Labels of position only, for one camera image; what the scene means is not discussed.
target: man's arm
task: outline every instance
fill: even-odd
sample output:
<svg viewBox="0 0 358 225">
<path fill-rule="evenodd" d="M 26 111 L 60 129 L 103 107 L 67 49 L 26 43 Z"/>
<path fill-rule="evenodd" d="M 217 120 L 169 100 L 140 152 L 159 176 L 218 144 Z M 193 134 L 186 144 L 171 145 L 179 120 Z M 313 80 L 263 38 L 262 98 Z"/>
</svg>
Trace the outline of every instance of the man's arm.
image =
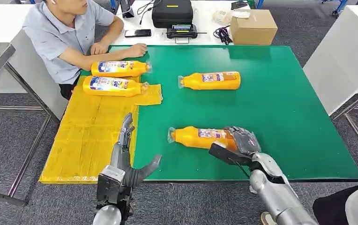
<svg viewBox="0 0 358 225">
<path fill-rule="evenodd" d="M 106 34 L 99 42 L 96 42 L 92 45 L 90 51 L 91 55 L 106 53 L 109 45 L 118 38 L 123 28 L 124 22 L 114 15 L 114 20 L 110 24 Z"/>
<path fill-rule="evenodd" d="M 98 55 L 85 56 L 78 50 L 68 47 L 59 58 L 78 68 L 90 71 L 92 63 L 100 61 L 116 61 L 124 58 L 141 57 L 146 53 L 145 44 L 135 44 L 127 49 Z"/>
</svg>

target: man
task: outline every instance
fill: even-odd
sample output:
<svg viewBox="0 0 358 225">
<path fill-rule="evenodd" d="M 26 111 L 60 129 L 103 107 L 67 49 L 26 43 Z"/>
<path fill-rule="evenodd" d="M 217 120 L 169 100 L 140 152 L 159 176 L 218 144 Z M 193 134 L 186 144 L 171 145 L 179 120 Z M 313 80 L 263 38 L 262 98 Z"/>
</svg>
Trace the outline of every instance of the man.
<svg viewBox="0 0 358 225">
<path fill-rule="evenodd" d="M 95 24 L 109 26 L 103 38 L 96 43 Z M 145 44 L 106 53 L 123 27 L 121 19 L 93 0 L 44 0 L 29 11 L 23 24 L 24 31 L 66 99 L 71 97 L 80 69 L 89 71 L 93 62 L 145 54 Z"/>
</svg>

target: yellow mat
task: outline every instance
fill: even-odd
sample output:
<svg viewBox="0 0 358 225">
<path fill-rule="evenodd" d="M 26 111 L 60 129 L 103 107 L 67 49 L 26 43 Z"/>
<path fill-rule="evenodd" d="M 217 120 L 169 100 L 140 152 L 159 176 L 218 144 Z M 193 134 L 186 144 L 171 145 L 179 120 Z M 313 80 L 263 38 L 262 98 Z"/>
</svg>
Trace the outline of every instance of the yellow mat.
<svg viewBox="0 0 358 225">
<path fill-rule="evenodd" d="M 134 97 L 91 96 L 82 90 L 81 77 L 67 105 L 44 170 L 44 184 L 96 183 L 97 176 L 110 163 L 122 120 L 132 113 L 135 130 L 130 153 L 134 159 L 138 105 L 161 104 L 160 85 L 150 85 L 143 95 Z"/>
</svg>

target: plastic bottle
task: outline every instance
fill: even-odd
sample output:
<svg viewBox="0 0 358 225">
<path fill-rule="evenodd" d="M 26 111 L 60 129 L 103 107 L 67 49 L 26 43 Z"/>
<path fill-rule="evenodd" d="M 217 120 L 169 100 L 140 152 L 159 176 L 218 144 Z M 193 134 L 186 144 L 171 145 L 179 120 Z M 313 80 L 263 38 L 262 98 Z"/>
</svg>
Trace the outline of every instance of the plastic bottle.
<svg viewBox="0 0 358 225">
<path fill-rule="evenodd" d="M 132 97 L 144 93 L 149 83 L 113 77 L 87 76 L 82 84 L 85 93 L 90 95 Z"/>
<path fill-rule="evenodd" d="M 149 63 L 139 61 L 94 62 L 91 66 L 93 76 L 124 77 L 140 76 L 151 69 Z"/>
<path fill-rule="evenodd" d="M 194 90 L 235 90 L 241 84 L 239 72 L 194 73 L 190 76 L 178 77 L 179 88 Z"/>
<path fill-rule="evenodd" d="M 223 144 L 229 150 L 237 149 L 233 136 L 227 130 L 198 129 L 185 127 L 183 129 L 168 129 L 168 142 L 179 142 L 187 147 L 209 149 L 213 142 Z"/>
</svg>

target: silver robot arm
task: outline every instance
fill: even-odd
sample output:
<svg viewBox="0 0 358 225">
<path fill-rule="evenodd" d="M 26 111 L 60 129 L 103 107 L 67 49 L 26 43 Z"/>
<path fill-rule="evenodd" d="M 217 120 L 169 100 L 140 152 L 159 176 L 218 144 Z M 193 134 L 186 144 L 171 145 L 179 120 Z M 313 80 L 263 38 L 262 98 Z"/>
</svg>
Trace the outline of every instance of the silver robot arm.
<svg viewBox="0 0 358 225">
<path fill-rule="evenodd" d="M 247 165 L 251 187 L 257 192 L 278 225 L 318 225 L 300 203 L 287 177 L 276 161 L 260 152 L 255 135 L 243 128 L 226 128 L 234 137 L 238 149 L 230 151 L 214 143 L 209 153 L 231 165 Z"/>
<path fill-rule="evenodd" d="M 122 123 L 117 142 L 112 151 L 110 164 L 97 178 L 97 213 L 93 225 L 124 225 L 131 212 L 132 188 L 152 174 L 160 165 L 161 155 L 141 169 L 134 169 L 130 163 L 129 144 L 132 126 L 132 114 L 129 113 Z"/>
</svg>

